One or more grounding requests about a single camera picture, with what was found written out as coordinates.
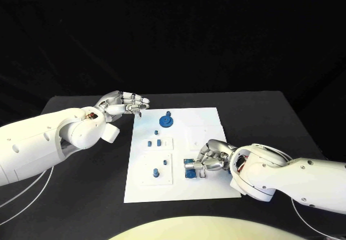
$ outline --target black table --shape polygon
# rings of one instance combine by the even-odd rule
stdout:
[[[100,97],[56,96],[49,100],[42,113],[94,106]],[[261,143],[283,150],[293,158],[325,159],[281,92],[153,94],[146,97],[152,101],[152,109],[216,107],[227,140],[232,145],[241,147]],[[303,237],[319,236],[299,219],[290,197],[278,191],[271,202],[242,196],[124,203],[133,123],[134,116],[124,115],[114,122],[120,128],[114,143],[100,140],[92,148],[75,153],[56,165],[39,199],[0,226],[0,239],[104,240],[147,222],[180,216],[238,218],[274,226]],[[0,209],[2,222],[33,200],[48,175],[46,173],[25,195]],[[2,203],[35,179],[32,177],[0,187]],[[297,209],[317,230],[326,234],[346,234],[345,215],[303,205]]]

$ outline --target silver robot hand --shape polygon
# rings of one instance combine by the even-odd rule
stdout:
[[[199,151],[196,162],[186,163],[185,169],[228,170],[229,159],[237,149],[227,142],[211,139]]]
[[[114,122],[123,114],[134,114],[142,118],[142,110],[150,107],[150,100],[130,92],[113,91],[105,94],[95,104],[104,113],[107,123]]]

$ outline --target robotic hand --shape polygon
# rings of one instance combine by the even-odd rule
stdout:
[[[346,164],[291,157],[276,148],[253,144],[237,148],[211,139],[198,159],[185,169],[229,170],[231,187],[260,201],[271,201],[276,190],[300,204],[346,214]]]
[[[110,124],[123,114],[142,117],[150,101],[114,91],[95,106],[69,108],[0,127],[0,186],[48,170],[103,138],[113,143],[120,129]]]

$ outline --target black tabletop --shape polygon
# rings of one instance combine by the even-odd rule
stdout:
[[[42,113],[94,106],[100,97],[56,96],[49,100]],[[260,143],[283,150],[293,158],[325,159],[281,92],[152,94],[146,97],[152,109],[216,107],[225,137],[232,145],[241,147]],[[114,143],[100,140],[94,147],[77,152],[55,166],[39,199],[0,226],[0,239],[104,240],[144,223],[180,216],[231,217],[263,223],[303,237],[319,235],[299,219],[291,199],[280,191],[271,202],[242,196],[124,203],[134,116],[124,115],[113,124],[120,128]],[[33,200],[48,175],[46,173],[30,190],[0,209],[0,222]],[[35,179],[32,177],[0,187],[2,203]],[[345,215],[303,205],[297,209],[317,230],[332,235],[346,234]]]

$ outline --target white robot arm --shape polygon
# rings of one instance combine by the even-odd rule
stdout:
[[[268,202],[276,190],[299,203],[346,214],[346,164],[291,157],[280,150],[253,144],[237,148],[211,139],[196,162],[186,169],[228,170],[231,187],[244,195]]]
[[[94,107],[69,108],[3,126],[0,186],[42,173],[100,138],[113,143],[120,129],[110,122],[123,114],[140,118],[149,103],[140,95],[114,91]]]

